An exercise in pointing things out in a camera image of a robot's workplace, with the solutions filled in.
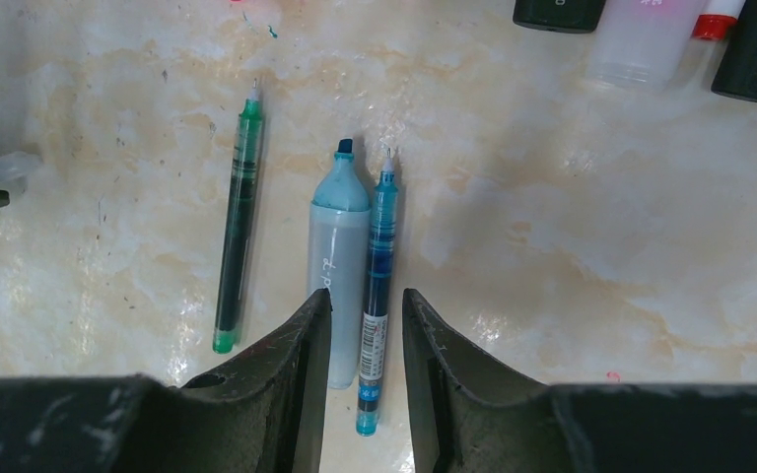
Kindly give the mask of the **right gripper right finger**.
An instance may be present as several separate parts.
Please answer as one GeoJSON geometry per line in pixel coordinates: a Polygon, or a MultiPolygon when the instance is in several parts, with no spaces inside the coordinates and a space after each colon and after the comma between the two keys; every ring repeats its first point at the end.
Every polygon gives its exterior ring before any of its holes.
{"type": "Polygon", "coordinates": [[[545,384],[402,297],[419,472],[757,472],[757,384],[545,384]]]}

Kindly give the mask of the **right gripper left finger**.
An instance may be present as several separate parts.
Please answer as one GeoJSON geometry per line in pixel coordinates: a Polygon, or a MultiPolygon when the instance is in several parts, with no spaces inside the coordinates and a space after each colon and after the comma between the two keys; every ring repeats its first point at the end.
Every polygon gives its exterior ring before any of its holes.
{"type": "Polygon", "coordinates": [[[0,377],[0,472],[315,472],[331,301],[181,387],[143,375],[0,377]]]}

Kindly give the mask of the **clear blue pen cap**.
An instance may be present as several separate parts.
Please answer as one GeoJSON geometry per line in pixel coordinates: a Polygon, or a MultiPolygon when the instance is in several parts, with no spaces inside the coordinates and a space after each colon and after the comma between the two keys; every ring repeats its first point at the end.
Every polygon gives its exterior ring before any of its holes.
{"type": "Polygon", "coordinates": [[[39,155],[21,151],[0,156],[0,190],[23,194],[27,190],[28,176],[42,164],[39,155]]]}

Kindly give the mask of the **black gel pen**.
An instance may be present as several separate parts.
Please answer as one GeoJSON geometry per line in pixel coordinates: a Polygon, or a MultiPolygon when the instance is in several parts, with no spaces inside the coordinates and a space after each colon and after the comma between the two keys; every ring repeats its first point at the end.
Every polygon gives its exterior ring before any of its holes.
{"type": "Polygon", "coordinates": [[[258,82],[254,81],[239,115],[233,152],[212,343],[217,354],[230,353],[238,339],[241,287],[253,221],[263,124],[260,99],[258,82]]]}

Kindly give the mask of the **light blue eraser bar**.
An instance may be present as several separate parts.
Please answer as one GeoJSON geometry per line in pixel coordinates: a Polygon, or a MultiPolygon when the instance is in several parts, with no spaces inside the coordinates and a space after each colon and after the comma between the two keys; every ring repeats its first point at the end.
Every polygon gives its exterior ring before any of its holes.
{"type": "Polygon", "coordinates": [[[339,141],[310,203],[308,292],[326,289],[330,295],[332,389],[353,383],[360,356],[371,201],[357,176],[353,148],[351,138],[339,141]]]}

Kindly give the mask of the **pale purple highlighter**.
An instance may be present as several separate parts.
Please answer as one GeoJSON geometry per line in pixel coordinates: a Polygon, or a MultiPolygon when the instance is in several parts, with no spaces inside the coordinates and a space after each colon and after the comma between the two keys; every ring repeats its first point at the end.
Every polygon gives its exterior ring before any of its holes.
{"type": "Polygon", "coordinates": [[[705,6],[702,0],[607,1],[586,75],[621,87],[664,89],[705,6]]]}

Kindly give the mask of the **black highlighter orange cap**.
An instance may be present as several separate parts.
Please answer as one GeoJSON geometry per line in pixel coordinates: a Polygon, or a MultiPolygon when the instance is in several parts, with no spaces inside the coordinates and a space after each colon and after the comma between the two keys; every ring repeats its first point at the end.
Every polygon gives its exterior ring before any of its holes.
{"type": "Polygon", "coordinates": [[[516,0],[513,22],[521,27],[564,34],[595,31],[605,0],[516,0]]]}

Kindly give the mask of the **white marker red cap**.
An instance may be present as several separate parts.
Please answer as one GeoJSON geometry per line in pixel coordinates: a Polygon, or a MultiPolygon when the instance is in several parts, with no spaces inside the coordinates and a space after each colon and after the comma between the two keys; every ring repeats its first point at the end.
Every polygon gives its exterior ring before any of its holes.
{"type": "Polygon", "coordinates": [[[745,0],[707,0],[692,32],[692,38],[721,41],[737,24],[745,0]]]}

